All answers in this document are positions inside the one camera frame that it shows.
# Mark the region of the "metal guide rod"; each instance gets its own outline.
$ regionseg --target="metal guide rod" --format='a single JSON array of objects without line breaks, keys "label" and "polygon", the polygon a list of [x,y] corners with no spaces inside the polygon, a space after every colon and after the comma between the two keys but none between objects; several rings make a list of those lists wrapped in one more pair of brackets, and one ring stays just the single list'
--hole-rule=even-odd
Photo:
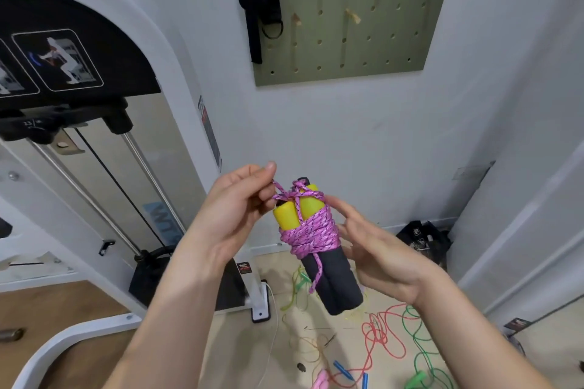
[{"label": "metal guide rod", "polygon": [[77,181],[75,176],[69,172],[67,168],[61,163],[61,161],[55,157],[53,152],[44,145],[39,145],[35,142],[31,142],[30,144],[40,153],[40,155],[49,162],[50,165],[55,168],[59,174],[69,183],[69,185],[73,186],[73,188],[81,195],[84,200],[90,205],[95,212],[97,212],[102,219],[113,229],[113,231],[120,237],[120,239],[134,252],[136,255],[140,255],[140,248],[132,241],[130,238],[124,233],[124,231],[117,225],[116,222],[112,220],[112,218],[106,213],[106,211],[98,204],[97,201],[87,192],[83,186]]},{"label": "metal guide rod", "polygon": [[168,199],[168,196],[166,195],[162,186],[158,182],[158,179],[156,178],[156,176],[154,175],[154,173],[150,169],[150,165],[148,164],[148,162],[144,158],[144,155],[142,154],[142,151],[140,150],[140,148],[138,147],[138,144],[134,140],[134,137],[132,136],[132,134],[130,132],[127,132],[126,134],[122,134],[121,136],[123,137],[124,141],[128,145],[128,148],[130,149],[132,154],[134,154],[134,158],[136,159],[136,161],[138,162],[138,164],[142,168],[142,171],[144,172],[144,174],[146,174],[146,177],[148,177],[150,184],[152,185],[152,187],[154,187],[158,196],[164,202],[164,204],[166,205],[168,210],[171,212],[172,217],[174,217],[175,222],[179,225],[180,230],[184,234],[186,232],[185,225],[182,223],[182,221],[179,217],[179,214],[177,214],[174,206],[172,206],[171,201]]}]

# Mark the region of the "forearm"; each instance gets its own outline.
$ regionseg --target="forearm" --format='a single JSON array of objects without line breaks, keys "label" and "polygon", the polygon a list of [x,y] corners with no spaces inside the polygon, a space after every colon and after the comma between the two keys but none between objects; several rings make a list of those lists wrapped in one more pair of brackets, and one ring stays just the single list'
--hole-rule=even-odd
[{"label": "forearm", "polygon": [[464,389],[553,389],[446,273],[424,285],[416,309]]},{"label": "forearm", "polygon": [[196,389],[223,265],[184,242],[104,389]]}]

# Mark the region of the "knot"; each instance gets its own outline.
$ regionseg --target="knot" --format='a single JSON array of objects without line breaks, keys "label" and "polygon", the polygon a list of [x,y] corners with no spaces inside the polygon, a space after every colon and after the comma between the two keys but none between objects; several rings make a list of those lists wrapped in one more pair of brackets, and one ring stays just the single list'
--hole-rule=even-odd
[{"label": "knot", "polygon": [[275,194],[273,198],[275,200],[294,201],[300,221],[300,226],[297,228],[287,231],[280,229],[280,240],[290,245],[290,252],[296,255],[299,260],[302,260],[308,254],[313,254],[317,262],[318,273],[308,290],[311,294],[322,276],[322,262],[318,257],[318,253],[330,251],[340,246],[339,230],[332,218],[331,207],[327,204],[306,220],[302,218],[300,198],[314,197],[324,201],[325,194],[322,191],[312,191],[306,188],[302,181],[294,181],[290,191],[285,191],[276,181],[274,181],[274,185],[281,193]]}]

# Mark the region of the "left hand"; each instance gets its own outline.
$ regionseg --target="left hand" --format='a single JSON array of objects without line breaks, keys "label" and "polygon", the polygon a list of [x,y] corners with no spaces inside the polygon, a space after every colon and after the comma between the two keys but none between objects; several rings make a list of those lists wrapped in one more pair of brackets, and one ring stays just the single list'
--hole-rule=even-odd
[{"label": "left hand", "polygon": [[265,168],[246,165],[223,174],[211,187],[181,244],[196,244],[223,265],[227,264],[244,244],[253,225],[275,207],[276,201],[272,199],[276,193],[272,183],[275,174],[273,161]]}]

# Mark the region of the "wooden peg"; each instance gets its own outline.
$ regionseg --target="wooden peg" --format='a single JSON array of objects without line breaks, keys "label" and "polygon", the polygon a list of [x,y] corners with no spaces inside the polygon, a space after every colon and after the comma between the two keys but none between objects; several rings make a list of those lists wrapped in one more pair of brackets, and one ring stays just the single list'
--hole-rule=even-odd
[{"label": "wooden peg", "polygon": [[296,26],[302,25],[302,20],[300,20],[300,17],[298,17],[298,14],[296,13],[292,15],[292,22],[294,22]]},{"label": "wooden peg", "polygon": [[361,17],[359,17],[356,12],[351,11],[348,8],[345,10],[345,12],[347,13],[347,16],[353,19],[353,22],[355,22],[356,25],[361,23]]}]

